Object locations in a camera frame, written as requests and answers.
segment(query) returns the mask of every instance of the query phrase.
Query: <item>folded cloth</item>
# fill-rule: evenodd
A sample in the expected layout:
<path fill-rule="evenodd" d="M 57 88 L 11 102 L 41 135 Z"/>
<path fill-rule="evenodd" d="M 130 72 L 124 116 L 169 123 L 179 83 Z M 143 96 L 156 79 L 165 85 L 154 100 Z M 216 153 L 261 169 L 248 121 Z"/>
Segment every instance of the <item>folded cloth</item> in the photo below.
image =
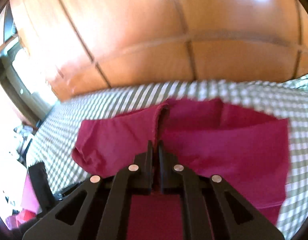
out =
<path fill-rule="evenodd" d="M 273 224 L 285 200 L 288 120 L 223 103 L 168 99 L 112 119 L 84 120 L 72 151 L 91 174 L 115 175 L 162 139 L 198 175 L 219 174 Z"/>

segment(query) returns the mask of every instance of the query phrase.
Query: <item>green and white checkered fabric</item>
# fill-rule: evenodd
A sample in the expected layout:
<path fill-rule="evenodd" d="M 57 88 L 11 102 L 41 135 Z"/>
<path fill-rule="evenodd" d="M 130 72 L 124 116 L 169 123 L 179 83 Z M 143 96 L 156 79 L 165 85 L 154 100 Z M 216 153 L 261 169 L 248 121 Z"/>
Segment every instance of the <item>green and white checkered fabric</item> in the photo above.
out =
<path fill-rule="evenodd" d="M 166 82 L 114 88 L 73 98 L 56 107 L 35 135 L 27 163 L 44 161 L 53 193 L 89 175 L 71 158 L 84 119 L 116 114 L 158 104 L 168 97 L 224 102 L 253 108 L 290 120 L 290 172 L 287 198 L 277 227 L 290 239 L 308 216 L 308 75 L 284 83 L 272 82 Z"/>

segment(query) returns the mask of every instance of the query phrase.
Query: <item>wooden cabinet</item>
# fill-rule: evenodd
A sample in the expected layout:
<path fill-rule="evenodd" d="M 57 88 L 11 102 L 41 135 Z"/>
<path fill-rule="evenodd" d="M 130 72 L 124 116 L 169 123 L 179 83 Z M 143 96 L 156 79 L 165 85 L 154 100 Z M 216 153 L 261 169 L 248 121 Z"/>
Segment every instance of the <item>wooden cabinet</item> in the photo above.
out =
<path fill-rule="evenodd" d="M 308 73 L 308 16 L 297 0 L 11 0 L 11 9 L 61 100 L 167 80 Z"/>

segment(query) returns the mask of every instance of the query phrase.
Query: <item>red cloth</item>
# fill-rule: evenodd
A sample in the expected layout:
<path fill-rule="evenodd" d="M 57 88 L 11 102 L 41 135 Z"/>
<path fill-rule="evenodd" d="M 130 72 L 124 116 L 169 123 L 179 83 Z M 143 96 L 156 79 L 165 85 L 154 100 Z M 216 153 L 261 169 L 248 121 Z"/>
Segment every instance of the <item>red cloth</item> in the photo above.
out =
<path fill-rule="evenodd" d="M 168 99 L 112 119 L 84 120 L 72 152 L 91 174 L 113 176 L 162 139 L 197 174 L 219 174 L 273 224 L 285 200 L 288 120 L 223 103 Z"/>
<path fill-rule="evenodd" d="M 12 230 L 15 228 L 19 228 L 25 222 L 35 218 L 36 214 L 30 210 L 23 209 L 17 215 L 11 215 L 5 219 L 6 225 L 8 229 Z"/>
<path fill-rule="evenodd" d="M 133 195 L 126 240 L 183 240 L 180 206 L 179 195 Z"/>

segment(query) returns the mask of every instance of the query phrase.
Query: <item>silver rivet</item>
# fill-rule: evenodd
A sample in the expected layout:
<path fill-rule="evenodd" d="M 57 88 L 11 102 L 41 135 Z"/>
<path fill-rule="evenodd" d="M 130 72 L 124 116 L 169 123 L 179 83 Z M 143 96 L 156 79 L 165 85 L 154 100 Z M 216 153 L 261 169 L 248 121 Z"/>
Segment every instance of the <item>silver rivet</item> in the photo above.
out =
<path fill-rule="evenodd" d="M 138 170 L 138 166 L 137 166 L 136 164 L 132 164 L 132 165 L 130 165 L 130 166 L 128 167 L 128 169 L 129 169 L 130 171 L 137 171 L 137 170 Z"/>
<path fill-rule="evenodd" d="M 216 183 L 219 183 L 219 182 L 222 181 L 222 177 L 219 176 L 219 175 L 213 175 L 213 176 L 212 176 L 212 181 L 213 181 L 213 182 L 216 182 Z"/>
<path fill-rule="evenodd" d="M 97 175 L 94 175 L 90 178 L 90 182 L 92 183 L 97 183 L 101 180 L 101 177 L 100 176 L 97 176 Z"/>
<path fill-rule="evenodd" d="M 174 166 L 174 170 L 175 171 L 183 171 L 184 170 L 184 166 L 183 165 L 180 165 L 180 164 L 176 164 Z"/>

